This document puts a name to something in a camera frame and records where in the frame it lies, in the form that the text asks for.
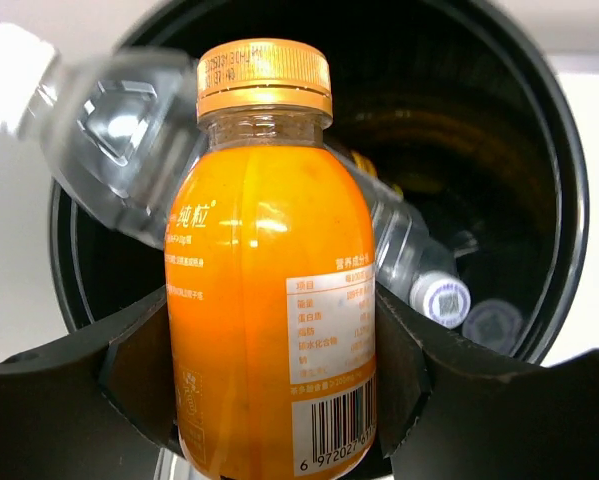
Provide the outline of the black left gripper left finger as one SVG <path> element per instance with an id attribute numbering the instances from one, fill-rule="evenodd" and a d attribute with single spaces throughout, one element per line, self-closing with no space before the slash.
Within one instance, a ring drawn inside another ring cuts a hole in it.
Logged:
<path id="1" fill-rule="evenodd" d="M 0 479 L 151 479 L 178 453 L 166 295 L 0 363 Z"/>

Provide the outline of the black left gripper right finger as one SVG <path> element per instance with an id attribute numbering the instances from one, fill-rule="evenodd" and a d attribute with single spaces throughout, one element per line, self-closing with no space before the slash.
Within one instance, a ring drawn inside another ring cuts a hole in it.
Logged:
<path id="1" fill-rule="evenodd" d="M 398 479 L 599 479 L 599 350 L 544 368 L 376 293 L 378 433 Z"/>

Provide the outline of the large clear water bottle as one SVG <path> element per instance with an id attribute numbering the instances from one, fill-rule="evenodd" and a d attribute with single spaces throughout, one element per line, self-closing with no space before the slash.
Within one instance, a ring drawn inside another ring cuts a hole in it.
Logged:
<path id="1" fill-rule="evenodd" d="M 80 63 L 0 23 L 0 132 L 38 145 L 52 177 L 105 227 L 162 249 L 176 193 L 205 151 L 197 62 L 131 47 Z"/>

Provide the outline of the orange juice bottle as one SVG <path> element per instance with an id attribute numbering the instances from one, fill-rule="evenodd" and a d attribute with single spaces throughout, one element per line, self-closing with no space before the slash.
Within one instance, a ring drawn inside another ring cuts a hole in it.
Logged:
<path id="1" fill-rule="evenodd" d="M 337 479 L 376 432 L 369 210 L 324 146 L 329 66 L 291 40 L 207 51 L 208 151 L 166 229 L 179 440 L 211 479 Z"/>

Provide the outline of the black ribbed plastic bin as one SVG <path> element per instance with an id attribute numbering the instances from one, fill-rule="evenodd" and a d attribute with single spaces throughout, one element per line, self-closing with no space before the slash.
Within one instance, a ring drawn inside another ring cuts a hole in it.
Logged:
<path id="1" fill-rule="evenodd" d="M 522 27 L 492 1 L 165 1 L 120 43 L 196 57 L 248 37 L 326 55 L 329 138 L 416 206 L 475 302 L 516 308 L 483 340 L 542 362 L 578 286 L 589 195 L 565 94 Z"/>

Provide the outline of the small black label bottle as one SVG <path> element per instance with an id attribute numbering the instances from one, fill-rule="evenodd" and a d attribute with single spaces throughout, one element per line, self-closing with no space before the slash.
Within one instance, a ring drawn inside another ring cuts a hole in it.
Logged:
<path id="1" fill-rule="evenodd" d="M 363 155 L 326 147 L 359 186 L 368 205 L 375 241 L 376 280 L 419 314 L 454 329 L 471 307 L 455 256 L 435 240 L 421 213 L 377 178 Z"/>

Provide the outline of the clear yellow cap bottle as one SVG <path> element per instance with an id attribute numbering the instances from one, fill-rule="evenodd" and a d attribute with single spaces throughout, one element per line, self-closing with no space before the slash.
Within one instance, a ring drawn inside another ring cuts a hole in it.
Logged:
<path id="1" fill-rule="evenodd" d="M 499 354 L 510 356 L 523 325 L 521 312 L 501 299 L 476 304 L 462 324 L 462 335 Z"/>

